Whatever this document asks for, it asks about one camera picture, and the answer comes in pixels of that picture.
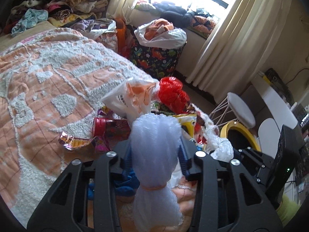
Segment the fleece blanket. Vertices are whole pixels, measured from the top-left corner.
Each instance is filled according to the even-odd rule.
[[[152,79],[127,59],[68,28],[39,33],[1,53],[0,194],[22,225],[26,227],[72,159],[95,157],[67,152],[59,145],[59,134],[90,138],[93,118],[102,106],[99,99],[129,77]],[[175,193],[184,223],[170,229],[182,231],[191,220],[195,192],[192,183],[184,181]],[[119,200],[118,207],[123,230],[135,231],[130,204]]]

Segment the blue cloth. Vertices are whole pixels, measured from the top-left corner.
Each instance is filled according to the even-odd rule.
[[[125,177],[124,181],[114,181],[115,194],[118,196],[130,197],[135,195],[136,189],[139,187],[139,180],[137,179],[133,169]],[[94,184],[90,183],[88,186],[88,199],[93,200],[94,197]]]
[[[16,36],[27,29],[33,28],[38,22],[46,21],[48,12],[46,10],[28,9],[18,23],[12,28],[11,36]]]

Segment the white stool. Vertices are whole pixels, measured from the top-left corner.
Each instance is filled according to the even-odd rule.
[[[215,113],[218,111],[224,112],[213,119]],[[222,123],[225,115],[230,112],[233,112],[236,118]],[[218,119],[216,123],[218,127],[221,127],[233,120],[241,122],[248,129],[255,126],[255,118],[247,104],[237,94],[232,92],[229,92],[228,96],[211,112],[211,114],[209,114],[209,118],[211,118],[214,123]]]

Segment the light blue cloth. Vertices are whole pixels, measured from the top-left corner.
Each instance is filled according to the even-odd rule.
[[[46,10],[28,9],[18,23],[12,28],[11,36],[16,36],[27,29],[33,28],[38,22],[46,21],[48,12]]]

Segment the red lid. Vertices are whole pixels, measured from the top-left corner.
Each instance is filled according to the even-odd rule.
[[[106,119],[105,118],[94,118],[92,124],[92,135],[103,136],[106,130]]]

